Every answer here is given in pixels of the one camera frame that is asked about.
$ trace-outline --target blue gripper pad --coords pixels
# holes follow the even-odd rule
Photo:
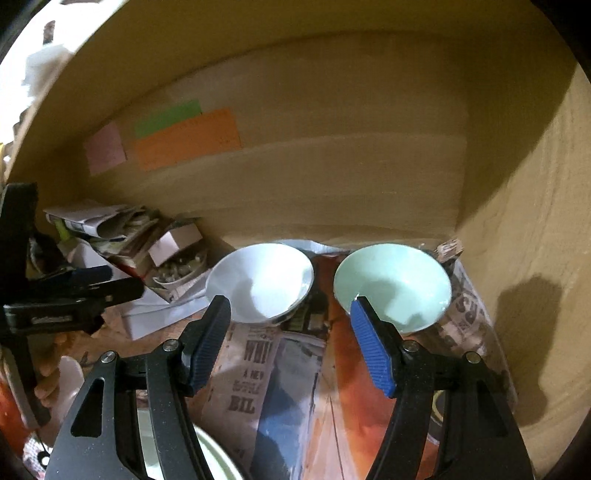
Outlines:
[[[387,340],[380,338],[372,320],[358,299],[351,303],[351,326],[374,385],[387,397],[392,398],[396,390],[396,382],[392,371],[392,356],[385,346]]]

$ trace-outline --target pink sticky note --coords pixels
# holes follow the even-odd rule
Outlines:
[[[117,124],[110,122],[84,142],[90,175],[97,175],[123,163],[125,150]]]

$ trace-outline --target metal screw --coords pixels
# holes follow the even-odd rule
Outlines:
[[[408,353],[418,352],[418,343],[414,340],[405,340],[402,343],[402,348],[404,348]]]
[[[174,352],[178,348],[179,342],[175,338],[169,338],[162,344],[165,352]]]
[[[104,364],[110,364],[115,358],[117,358],[117,354],[113,350],[109,350],[100,356],[100,361]]]
[[[471,364],[479,364],[482,360],[482,357],[478,355],[476,352],[468,352],[466,354],[466,360],[468,360]]]

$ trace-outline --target small box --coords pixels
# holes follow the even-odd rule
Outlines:
[[[174,254],[199,242],[202,238],[197,225],[190,223],[166,232],[160,237],[160,240],[150,247],[148,252],[154,260],[154,265],[159,267]]]

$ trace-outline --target orange paper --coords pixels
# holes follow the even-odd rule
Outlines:
[[[189,118],[135,143],[142,170],[169,167],[202,155],[240,148],[236,120],[228,108]]]

